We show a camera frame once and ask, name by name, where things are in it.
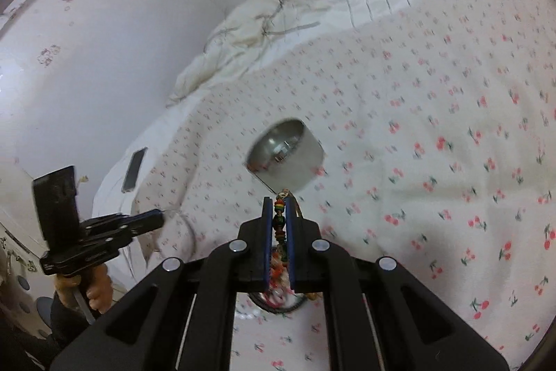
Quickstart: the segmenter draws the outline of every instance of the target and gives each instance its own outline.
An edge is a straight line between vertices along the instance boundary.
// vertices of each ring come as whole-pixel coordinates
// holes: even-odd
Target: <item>stainless steel container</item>
[[[302,121],[289,118],[277,123],[255,142],[245,167],[274,193],[296,192],[317,174],[324,150]]]

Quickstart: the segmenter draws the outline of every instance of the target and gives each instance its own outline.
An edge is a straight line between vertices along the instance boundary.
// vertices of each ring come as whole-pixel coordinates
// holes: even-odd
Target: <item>silver screw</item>
[[[247,248],[247,243],[244,240],[236,239],[230,242],[230,250],[232,252],[243,252]]]
[[[396,263],[396,260],[390,258],[389,256],[385,256],[379,260],[379,266],[385,271],[393,271],[396,269],[397,265],[398,263]]]
[[[181,266],[181,261],[178,258],[167,258],[162,263],[162,268],[165,271],[172,272]]]
[[[311,246],[317,252],[325,252],[330,248],[330,242],[328,242],[326,239],[315,239],[312,242]]]

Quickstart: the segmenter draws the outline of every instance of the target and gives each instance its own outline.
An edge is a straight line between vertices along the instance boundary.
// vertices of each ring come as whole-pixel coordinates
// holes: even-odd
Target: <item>white wall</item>
[[[176,75],[241,1],[27,0],[8,11],[0,158],[30,179],[74,164],[89,179],[79,195],[89,216],[104,175],[163,112]],[[17,217],[17,207],[9,211]]]

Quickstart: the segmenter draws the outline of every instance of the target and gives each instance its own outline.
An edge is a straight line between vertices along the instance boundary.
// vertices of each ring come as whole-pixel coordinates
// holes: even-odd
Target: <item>bedsheet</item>
[[[205,52],[180,74],[170,104],[258,71],[297,44],[391,15],[420,0],[249,0],[211,34]]]
[[[556,312],[555,8],[424,0],[309,41],[204,96],[133,210],[181,207],[194,257],[206,256],[268,195],[243,167],[253,141],[300,118],[326,152],[296,194],[305,216],[354,256],[397,258],[518,369]],[[190,234],[179,218],[168,222],[146,252],[189,256]],[[318,319],[315,305],[299,317]],[[325,369],[322,323],[294,313],[289,341],[264,318],[253,329],[238,316],[232,369]]]

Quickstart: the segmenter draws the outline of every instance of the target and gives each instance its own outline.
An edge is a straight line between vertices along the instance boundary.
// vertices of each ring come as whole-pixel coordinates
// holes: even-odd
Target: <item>polka dot fabric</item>
[[[556,313],[555,6],[424,0],[307,42],[204,98],[135,208],[181,206],[207,256],[270,195],[243,166],[252,143],[299,118],[326,152],[304,215],[354,256],[397,258],[518,369]],[[189,255],[176,218],[141,239],[147,258]],[[232,369],[325,369],[316,304],[238,317]]]

